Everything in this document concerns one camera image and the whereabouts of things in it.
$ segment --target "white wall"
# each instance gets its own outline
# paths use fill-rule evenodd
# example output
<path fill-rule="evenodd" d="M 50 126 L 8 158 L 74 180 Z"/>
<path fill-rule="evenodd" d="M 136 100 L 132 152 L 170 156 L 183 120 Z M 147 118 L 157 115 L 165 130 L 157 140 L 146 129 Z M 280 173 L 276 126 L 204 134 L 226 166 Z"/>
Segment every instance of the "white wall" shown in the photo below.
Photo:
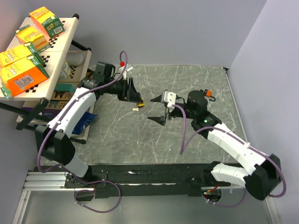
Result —
<path fill-rule="evenodd" d="M 299 218 L 298 12 L 298 1 L 268 0 L 228 71 L 249 140 L 281 159 L 287 193 L 275 202 L 286 224 Z"/>
<path fill-rule="evenodd" d="M 6 49 L 13 32 L 30 12 L 23 0 L 0 2 L 0 51 Z M 12 223 L 28 169 L 36 164 L 34 132 L 17 131 L 16 114 L 0 109 L 0 223 Z"/>
<path fill-rule="evenodd" d="M 75 40 L 92 48 L 91 64 L 230 67 L 266 0 L 28 0 L 59 17 L 80 15 Z"/>

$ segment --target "box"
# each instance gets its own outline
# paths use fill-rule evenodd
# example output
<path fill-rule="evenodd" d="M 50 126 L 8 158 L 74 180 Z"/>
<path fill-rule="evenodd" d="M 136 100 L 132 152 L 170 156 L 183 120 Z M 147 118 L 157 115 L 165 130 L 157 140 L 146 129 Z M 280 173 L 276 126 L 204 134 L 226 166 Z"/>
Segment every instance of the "box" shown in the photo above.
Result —
<path fill-rule="evenodd" d="M 42 111 L 43 116 L 49 117 L 49 118 L 55 118 L 61 110 L 65 107 L 65 105 L 69 101 L 54 101 L 50 100 L 46 108 Z M 32 111 L 33 108 L 36 106 L 36 101 L 26 101 L 22 107 L 22 109 L 26 111 Z"/>
<path fill-rule="evenodd" d="M 22 58 L 0 70 L 1 91 L 6 99 L 14 97 L 25 90 L 49 78 L 37 57 L 31 55 Z"/>
<path fill-rule="evenodd" d="M 28 57 L 30 55 L 34 55 L 42 65 L 45 65 L 45 62 L 38 54 L 32 42 L 28 42 L 25 44 L 21 44 L 14 48 L 8 49 L 2 53 L 0 53 L 0 67 L 4 68 L 24 57 Z"/>
<path fill-rule="evenodd" d="M 46 50 L 50 47 L 45 36 L 30 25 L 20 28 L 14 34 L 21 43 L 32 42 L 38 51 Z"/>
<path fill-rule="evenodd" d="M 48 35 L 49 38 L 53 38 L 64 32 L 64 27 L 60 19 L 46 7 L 38 8 L 29 13 L 29 15 L 36 27 L 44 32 L 45 35 Z"/>
<path fill-rule="evenodd" d="M 68 101 L 72 98 L 74 95 L 74 92 L 60 92 L 60 91 L 54 91 L 51 100 L 63 100 Z"/>

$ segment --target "black cable clip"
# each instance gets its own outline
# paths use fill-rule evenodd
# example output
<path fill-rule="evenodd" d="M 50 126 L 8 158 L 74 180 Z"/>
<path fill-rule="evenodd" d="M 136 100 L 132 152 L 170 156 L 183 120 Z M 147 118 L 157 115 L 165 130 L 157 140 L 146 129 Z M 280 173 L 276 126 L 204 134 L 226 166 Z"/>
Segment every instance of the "black cable clip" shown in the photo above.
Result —
<path fill-rule="evenodd" d="M 212 96 L 212 91 L 208 90 L 208 89 L 205 89 L 204 91 L 204 95 L 206 97 L 209 97 L 209 98 L 212 98 L 212 99 L 209 99 L 210 101 L 212 102 L 215 102 L 216 101 L 216 98 Z"/>

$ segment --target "floor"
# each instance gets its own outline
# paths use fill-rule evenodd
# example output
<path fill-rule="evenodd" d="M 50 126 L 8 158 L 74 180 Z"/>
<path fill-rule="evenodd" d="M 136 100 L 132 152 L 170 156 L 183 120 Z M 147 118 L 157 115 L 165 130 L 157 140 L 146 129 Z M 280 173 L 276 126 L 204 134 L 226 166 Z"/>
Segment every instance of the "floor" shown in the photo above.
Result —
<path fill-rule="evenodd" d="M 137 91 L 145 98 L 140 111 L 134 103 L 121 102 L 116 96 L 104 95 L 95 104 L 98 114 L 92 123 L 88 142 L 74 143 L 76 154 L 88 164 L 97 163 L 210 163 L 212 161 L 235 162 L 217 145 L 200 135 L 193 138 L 183 155 L 179 155 L 183 119 L 175 118 L 160 126 L 148 120 L 148 116 L 160 116 L 164 112 L 161 103 L 151 98 L 168 89 L 186 98 L 192 90 L 210 89 L 216 97 L 209 101 L 209 111 L 220 118 L 234 133 L 243 138 L 241 124 L 222 67 L 138 65 L 129 72 Z M 186 139 L 194 132 L 187 121 Z M 43 164 L 52 164 L 42 160 Z"/>

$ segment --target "sponge box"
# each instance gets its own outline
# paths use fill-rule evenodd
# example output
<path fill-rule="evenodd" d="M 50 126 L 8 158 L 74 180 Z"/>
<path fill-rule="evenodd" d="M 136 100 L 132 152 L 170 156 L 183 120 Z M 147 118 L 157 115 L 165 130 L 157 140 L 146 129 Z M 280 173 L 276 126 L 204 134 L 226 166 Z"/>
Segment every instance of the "sponge box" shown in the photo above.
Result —
<path fill-rule="evenodd" d="M 5 66 L 8 66 L 30 55 L 34 55 L 42 65 L 45 65 L 45 62 L 38 54 L 33 43 L 28 42 L 0 53 L 0 67 L 4 68 Z"/>
<path fill-rule="evenodd" d="M 49 75 L 37 57 L 31 55 L 1 69 L 0 78 L 1 91 L 9 99 L 45 81 Z"/>
<path fill-rule="evenodd" d="M 37 10 L 29 13 L 29 15 L 36 27 L 47 34 L 50 38 L 64 32 L 64 27 L 60 19 L 46 7 L 38 8 Z"/>
<path fill-rule="evenodd" d="M 21 27 L 15 31 L 15 36 L 21 43 L 32 42 L 36 50 L 45 50 L 50 47 L 45 36 L 30 25 Z"/>

